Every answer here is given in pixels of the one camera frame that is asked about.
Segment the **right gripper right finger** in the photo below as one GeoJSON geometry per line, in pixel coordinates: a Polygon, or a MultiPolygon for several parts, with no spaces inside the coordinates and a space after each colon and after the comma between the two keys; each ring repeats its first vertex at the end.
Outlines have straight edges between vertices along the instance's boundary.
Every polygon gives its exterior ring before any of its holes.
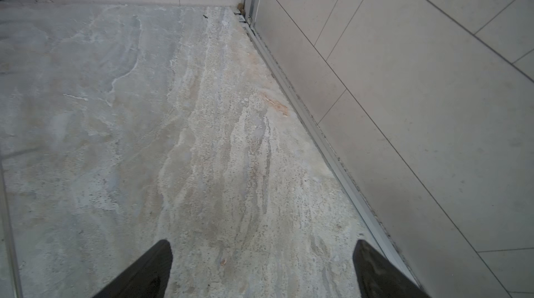
{"type": "Polygon", "coordinates": [[[429,298],[367,241],[358,240],[353,264],[363,298],[429,298]]]}

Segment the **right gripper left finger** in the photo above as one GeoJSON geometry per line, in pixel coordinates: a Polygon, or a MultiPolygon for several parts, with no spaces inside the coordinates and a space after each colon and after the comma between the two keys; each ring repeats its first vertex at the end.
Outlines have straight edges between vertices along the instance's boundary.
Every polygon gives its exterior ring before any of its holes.
{"type": "Polygon", "coordinates": [[[173,262],[171,245],[160,240],[94,298],[164,297],[173,262]]]}

